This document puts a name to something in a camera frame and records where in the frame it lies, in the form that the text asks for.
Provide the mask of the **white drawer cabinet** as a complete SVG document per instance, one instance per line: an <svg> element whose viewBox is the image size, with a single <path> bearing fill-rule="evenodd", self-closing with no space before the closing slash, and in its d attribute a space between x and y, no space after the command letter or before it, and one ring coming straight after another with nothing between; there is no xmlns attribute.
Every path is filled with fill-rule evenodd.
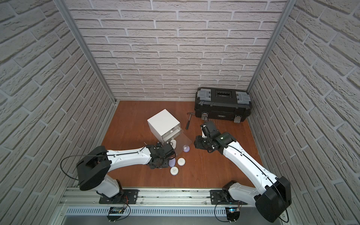
<svg viewBox="0 0 360 225"><path fill-rule="evenodd" d="M166 109L149 118L147 122L151 132L161 143L176 138L182 131L181 123Z"/></svg>

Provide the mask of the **white oblong earphone case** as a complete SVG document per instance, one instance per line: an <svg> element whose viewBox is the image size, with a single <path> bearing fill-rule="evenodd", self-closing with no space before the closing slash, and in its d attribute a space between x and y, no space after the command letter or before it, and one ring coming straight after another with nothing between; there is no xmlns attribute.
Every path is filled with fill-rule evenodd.
<svg viewBox="0 0 360 225"><path fill-rule="evenodd" d="M176 140L175 139L171 139L170 140L170 145L172 146L172 148L175 150L176 149Z"/></svg>

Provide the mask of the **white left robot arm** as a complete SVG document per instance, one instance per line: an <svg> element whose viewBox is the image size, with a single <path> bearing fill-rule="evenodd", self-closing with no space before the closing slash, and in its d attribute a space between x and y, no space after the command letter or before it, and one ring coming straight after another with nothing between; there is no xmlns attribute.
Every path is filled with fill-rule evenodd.
<svg viewBox="0 0 360 225"><path fill-rule="evenodd" d="M114 151L98 146L76 165L81 191L95 190L99 195L112 198L122 192L120 183L108 173L134 165L147 165L151 169L168 168L176 156L176 140L146 145L139 149Z"/></svg>

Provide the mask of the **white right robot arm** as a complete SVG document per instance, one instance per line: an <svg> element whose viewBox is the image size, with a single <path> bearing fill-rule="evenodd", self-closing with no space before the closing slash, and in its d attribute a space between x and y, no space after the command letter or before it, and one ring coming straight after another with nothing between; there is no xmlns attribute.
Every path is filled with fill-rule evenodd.
<svg viewBox="0 0 360 225"><path fill-rule="evenodd" d="M194 146L208 153L218 151L232 161L252 182L254 187L230 182L225 187L227 202L242 201L255 206L269 222L275 222L291 205L291 184L282 176L265 169L254 160L228 132L220 133L215 124L207 121L201 125L202 134L196 137Z"/></svg>

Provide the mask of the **purple earphone case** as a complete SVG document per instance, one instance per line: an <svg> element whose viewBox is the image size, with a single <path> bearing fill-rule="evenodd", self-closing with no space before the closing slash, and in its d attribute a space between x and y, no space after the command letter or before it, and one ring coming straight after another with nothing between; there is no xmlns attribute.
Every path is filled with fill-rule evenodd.
<svg viewBox="0 0 360 225"><path fill-rule="evenodd" d="M188 145L184 145L183 146L183 151L184 152L189 152L190 151L190 147Z"/></svg>
<svg viewBox="0 0 360 225"><path fill-rule="evenodd" d="M173 159L169 160L168 164L169 164L170 167L174 167L176 165L176 159L173 158Z"/></svg>

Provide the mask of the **white round earphone case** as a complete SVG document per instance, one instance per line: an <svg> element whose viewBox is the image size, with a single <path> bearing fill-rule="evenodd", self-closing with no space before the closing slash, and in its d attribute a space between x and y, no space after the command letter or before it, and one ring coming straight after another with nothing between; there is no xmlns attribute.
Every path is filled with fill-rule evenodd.
<svg viewBox="0 0 360 225"><path fill-rule="evenodd" d="M177 160L177 163L178 163L178 165L179 166L184 166L185 164L186 164L186 160L184 159L184 158L179 158L178 160Z"/></svg>
<svg viewBox="0 0 360 225"><path fill-rule="evenodd" d="M173 175L173 176L177 175L177 174L179 173L178 167L176 167L176 166L172 167L172 168L170 169L170 173L171 173L171 175Z"/></svg>

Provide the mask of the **steel claw hammer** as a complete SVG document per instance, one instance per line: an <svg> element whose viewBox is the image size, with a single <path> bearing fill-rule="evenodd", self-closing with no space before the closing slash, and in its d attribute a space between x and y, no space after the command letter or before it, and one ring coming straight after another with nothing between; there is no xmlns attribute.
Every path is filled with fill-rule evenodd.
<svg viewBox="0 0 360 225"><path fill-rule="evenodd" d="M188 121L187 121L187 124L186 124L186 130L189 129L189 126L190 126L190 122L191 122L191 118L193 115L195 115L196 113L195 112L188 112L187 115L188 115Z"/></svg>

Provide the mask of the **black plastic toolbox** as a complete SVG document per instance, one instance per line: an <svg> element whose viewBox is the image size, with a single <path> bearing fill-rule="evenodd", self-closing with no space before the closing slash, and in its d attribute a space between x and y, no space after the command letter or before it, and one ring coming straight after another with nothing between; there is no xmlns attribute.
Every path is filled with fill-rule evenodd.
<svg viewBox="0 0 360 225"><path fill-rule="evenodd" d="M202 120L243 122L251 115L250 96L240 90L200 87L196 92L195 116Z"/></svg>

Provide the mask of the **left controller board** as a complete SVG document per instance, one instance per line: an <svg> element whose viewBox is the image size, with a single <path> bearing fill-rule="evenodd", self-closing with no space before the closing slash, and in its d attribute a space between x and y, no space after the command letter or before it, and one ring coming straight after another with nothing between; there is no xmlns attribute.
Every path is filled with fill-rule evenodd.
<svg viewBox="0 0 360 225"><path fill-rule="evenodd" d="M129 215L128 208L124 207L111 207L109 209L107 218L110 222L116 222L126 218Z"/></svg>

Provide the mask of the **controller board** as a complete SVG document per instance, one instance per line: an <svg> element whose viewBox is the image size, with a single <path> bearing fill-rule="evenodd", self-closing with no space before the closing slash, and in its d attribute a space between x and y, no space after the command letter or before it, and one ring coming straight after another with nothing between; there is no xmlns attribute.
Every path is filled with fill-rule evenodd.
<svg viewBox="0 0 360 225"><path fill-rule="evenodd" d="M110 222L116 222L126 218L129 215L128 208L124 207L111 207L109 209L107 218Z"/></svg>
<svg viewBox="0 0 360 225"><path fill-rule="evenodd" d="M226 207L225 208L226 211L226 218L229 222L235 222L239 219L240 217L240 209L239 208L230 208L230 207Z"/></svg>

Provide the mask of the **right controller board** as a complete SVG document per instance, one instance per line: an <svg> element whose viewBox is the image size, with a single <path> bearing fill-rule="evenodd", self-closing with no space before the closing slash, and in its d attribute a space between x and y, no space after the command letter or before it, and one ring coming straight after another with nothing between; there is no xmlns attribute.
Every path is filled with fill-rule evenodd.
<svg viewBox="0 0 360 225"><path fill-rule="evenodd" d="M240 217L240 209L239 208L230 208L230 207L226 207L225 208L226 211L226 218L229 222L235 222L239 219Z"/></svg>

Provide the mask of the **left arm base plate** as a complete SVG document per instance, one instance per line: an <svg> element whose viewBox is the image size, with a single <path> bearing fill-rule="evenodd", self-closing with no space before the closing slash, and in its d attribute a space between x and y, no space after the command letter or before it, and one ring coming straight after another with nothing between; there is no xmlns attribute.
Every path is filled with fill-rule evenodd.
<svg viewBox="0 0 360 225"><path fill-rule="evenodd" d="M138 189L123 189L113 197L101 194L99 204L136 204L138 193Z"/></svg>

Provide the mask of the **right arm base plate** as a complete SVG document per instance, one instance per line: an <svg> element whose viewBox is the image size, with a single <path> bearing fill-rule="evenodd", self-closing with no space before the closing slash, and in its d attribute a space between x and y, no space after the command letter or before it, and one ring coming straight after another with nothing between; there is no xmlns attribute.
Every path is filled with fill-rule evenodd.
<svg viewBox="0 0 360 225"><path fill-rule="evenodd" d="M241 205L247 205L247 203L242 202L242 201L238 201L238 200L234 200L230 194L228 193L227 190L222 190L222 189L212 189L210 190L210 199L211 199L211 204L212 205L216 205L216 204L241 204Z"/></svg>

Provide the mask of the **aluminium frame rail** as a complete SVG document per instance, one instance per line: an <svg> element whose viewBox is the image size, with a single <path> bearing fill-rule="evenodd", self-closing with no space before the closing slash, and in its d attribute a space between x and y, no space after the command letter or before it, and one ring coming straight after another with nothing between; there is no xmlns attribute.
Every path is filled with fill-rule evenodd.
<svg viewBox="0 0 360 225"><path fill-rule="evenodd" d="M95 190L81 191L68 187L59 206L135 206L135 207L212 207L227 205L221 188L151 188L126 187L124 195L110 200Z"/></svg>

